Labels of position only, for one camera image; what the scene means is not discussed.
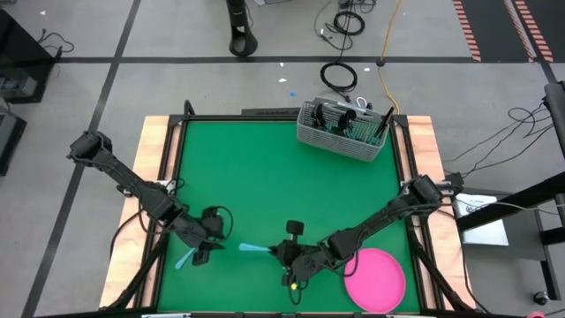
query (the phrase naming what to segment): metal frame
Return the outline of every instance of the metal frame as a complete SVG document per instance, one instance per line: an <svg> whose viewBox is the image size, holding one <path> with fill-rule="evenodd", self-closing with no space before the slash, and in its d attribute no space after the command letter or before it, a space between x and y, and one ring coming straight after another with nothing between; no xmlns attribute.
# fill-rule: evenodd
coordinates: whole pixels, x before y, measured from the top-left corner
<svg viewBox="0 0 565 318"><path fill-rule="evenodd" d="M563 193L565 193L565 171L499 200L499 202L514 204L516 205L515 207L489 205L467 216L457 218L457 228L460 232L464 232L491 223L492 221L512 216L522 211L519 207L536 207L550 200L555 200L558 205L565 204L565 195ZM544 261L540 262L540 265L546 284L547 296L551 300L561 300L561 291L557 283L554 265L548 248L550 245L565 242L565 208L559 207L558 211L561 226L552 230L543 229L541 220L539 219L539 213L537 211L535 212L539 238L546 258Z"/></svg>
<svg viewBox="0 0 565 318"><path fill-rule="evenodd" d="M195 115L192 106L190 106L189 102L185 103L185 113L183 115L171 115L169 117L168 128L166 133L166 140L165 145L163 147L162 152L162 159L159 169L159 178L164 178L167 170L167 163L170 156L170 147L172 143L173 137L173 130L175 127L180 123L180 136L179 141L177 144L177 155L175 158L175 164L173 169L173 178L178 178L180 173L180 164L182 161L182 156L184 153L184 146L185 146L185 136L188 130L190 122L214 122L214 121L227 121L227 122L241 122L241 121L268 121L268 122L294 122L297 120L297 116L248 116L248 115ZM406 116L394 116L393 117L394 124L391 125L389 128L391 130L391 140L393 145L393 152L394 158L396 160L396 174L398 176L399 181L403 181L403 171L406 167L402 166L402 161L400 160L400 151L398 147L398 140L396 134L396 126L400 126L403 131L403 141L406 146L406 152L408 156L409 162L409 169L412 176L418 174L416 169L416 160L414 157L413 148L411 145L411 137L410 137L410 130L408 127L408 120ZM426 251L433 259L433 249L432 249L432 242L429 237L429 229L427 228L426 219L420 219L420 226L422 228L422 241L426 248ZM411 219L406 219L406 224L411 224ZM167 253L167 246L169 243L169 234L165 235L165 247L159 258L157 259L157 270L155 276L155 283L153 286L153 295L151 298L151 305L149 307L142 307L142 300L143 300L143 293L145 290L146 282L144 282L139 286L139 289L136 291L133 308L130 309L110 309L110 310L102 310L97 312L87 312L87 313L76 313L76 314L60 314L60 315L53 315L50 318L113 318L113 317L136 317L136 318L144 318L154 316L158 317L157 313L157 304L159 302L159 296L162 286L162 275L164 269L164 260L165 255ZM145 249L142 257L142 262L147 258L147 256L151 252L150 246L154 244L155 236L152 234L147 234L146 236L146 244ZM418 303L420 304L420 314L414 315L427 315L427 316L435 316L438 318L519 318L517 316L510 316L510 315L499 315L499 314L481 314L481 313L469 313L469 312L455 312L455 311L448 311L445 310L443 307L443 297L439 292L439 289L433 282L433 289L434 289L434 300L435 304L438 307L437 309L427 308L426 305L426 295L424 291L424 283L422 280L422 272L421 267L419 264L418 257L414 253L414 246L409 241L409 248L411 253L411 260L412 260L412 267L414 269L414 277L416 280L416 288L417 288L417 295L418 295ZM198 317L219 317L219 318L243 318L243 317L256 317L256 318L279 318L279 317L309 317L309 318L318 318L318 317L328 317L331 313L323 314L323 313L295 313L295 314L283 314L283 313L190 313L187 317L191 318L198 318ZM331 314L333 318L368 318L368 317L378 317L378 318L387 318L390 317L390 314L362 314L360 312L357 313L340 313L340 314Z"/></svg>

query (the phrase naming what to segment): gray plastic basket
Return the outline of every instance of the gray plastic basket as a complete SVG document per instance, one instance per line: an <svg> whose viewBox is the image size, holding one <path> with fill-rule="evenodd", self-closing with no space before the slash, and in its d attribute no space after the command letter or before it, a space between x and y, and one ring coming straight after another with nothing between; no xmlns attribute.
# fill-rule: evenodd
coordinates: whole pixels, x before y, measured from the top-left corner
<svg viewBox="0 0 565 318"><path fill-rule="evenodd" d="M326 128L314 128L312 113L317 105L322 105ZM357 117L352 121L346 133L347 137L330 132L337 127L339 118L347 110L355 110ZM324 148L341 155L371 162L379 154L387 140L388 127L380 138L374 134L381 122L381 116L371 110L360 108L349 103L337 102L316 97L312 102L305 102L298 114L297 138L306 144Z"/></svg>

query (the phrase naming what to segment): blue utensil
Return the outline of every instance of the blue utensil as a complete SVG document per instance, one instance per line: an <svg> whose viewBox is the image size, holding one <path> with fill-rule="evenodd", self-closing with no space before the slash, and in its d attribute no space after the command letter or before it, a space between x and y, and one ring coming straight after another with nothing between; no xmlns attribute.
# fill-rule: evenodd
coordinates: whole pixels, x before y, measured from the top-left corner
<svg viewBox="0 0 565 318"><path fill-rule="evenodd" d="M270 251L268 249L268 247L254 246L254 245L246 244L246 243L239 244L239 250L240 251L246 251L246 252L269 252Z"/></svg>
<svg viewBox="0 0 565 318"><path fill-rule="evenodd" d="M181 258L180 260L177 261L177 264L175 264L175 269L181 269L186 261L188 261L188 259L192 256L192 254L194 254L195 249L191 248L190 251L188 251L188 253L185 254L185 256L183 256L183 258Z"/></svg>

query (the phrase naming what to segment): orange striped tape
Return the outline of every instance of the orange striped tape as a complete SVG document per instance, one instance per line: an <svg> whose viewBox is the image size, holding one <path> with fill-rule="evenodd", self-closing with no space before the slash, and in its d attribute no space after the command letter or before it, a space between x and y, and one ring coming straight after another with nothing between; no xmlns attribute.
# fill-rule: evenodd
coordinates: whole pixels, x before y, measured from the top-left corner
<svg viewBox="0 0 565 318"><path fill-rule="evenodd" d="M512 14L512 9L510 9L510 4L509 4L509 1L511 0L503 0L503 1L504 1L504 5L506 6L506 11L508 11L508 15L510 15L510 18L512 19L512 23L514 24L514 29L518 33L518 36L520 36L520 41L522 41L522 45L526 50L526 54L528 55L528 62L533 62L534 58L536 57L536 54L530 49L530 45L528 45L526 36L522 32L522 28L520 27L520 22L517 20L516 16Z"/></svg>
<svg viewBox="0 0 565 318"><path fill-rule="evenodd" d="M516 0L515 3L516 3L516 7L518 8L518 11L520 12L520 15L522 16L522 18L524 18L526 26L530 30L533 40L535 41L535 43L533 44L539 48L541 55L544 57L544 59L547 62L553 62L554 55L547 46L544 36L539 31L538 25L536 24L536 21L533 19L530 9L528 9L528 5L523 0Z"/></svg>
<svg viewBox="0 0 565 318"><path fill-rule="evenodd" d="M478 50L478 45L475 41L475 36L473 35L473 31L471 30L471 25L469 24L469 20L467 19L467 14L465 13L463 4L461 3L461 0L452 1L453 6L456 8L457 18L459 19L459 23L461 24L461 28L463 29L463 34L465 35L467 46L469 46L469 50L471 51L471 56L475 61L480 62L480 51Z"/></svg>

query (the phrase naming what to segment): yellow cable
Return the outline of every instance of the yellow cable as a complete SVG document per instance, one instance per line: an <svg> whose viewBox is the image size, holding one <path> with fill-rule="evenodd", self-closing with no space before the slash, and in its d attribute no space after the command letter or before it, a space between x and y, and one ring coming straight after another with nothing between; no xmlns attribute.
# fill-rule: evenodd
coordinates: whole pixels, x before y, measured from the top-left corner
<svg viewBox="0 0 565 318"><path fill-rule="evenodd" d="M400 8L400 4L402 3L402 1L403 0L398 0L396 2L395 12L392 14L392 18L390 18L390 22L388 22L387 36L385 37L385 43L382 46L382 52L380 53L380 59L379 60L381 62L385 59L385 53L387 53L388 37L390 36L390 30L392 30L392 24L393 24L393 22L395 22L396 14L398 13L398 9ZM377 68L377 73L379 74L380 83L382 84L382 87L384 88L385 92L387 93L388 99L395 105L396 114L400 114L400 106L398 105L398 102L396 102L395 97L393 97L393 95L388 90L387 83L385 83L384 78L380 74L380 67Z"/></svg>

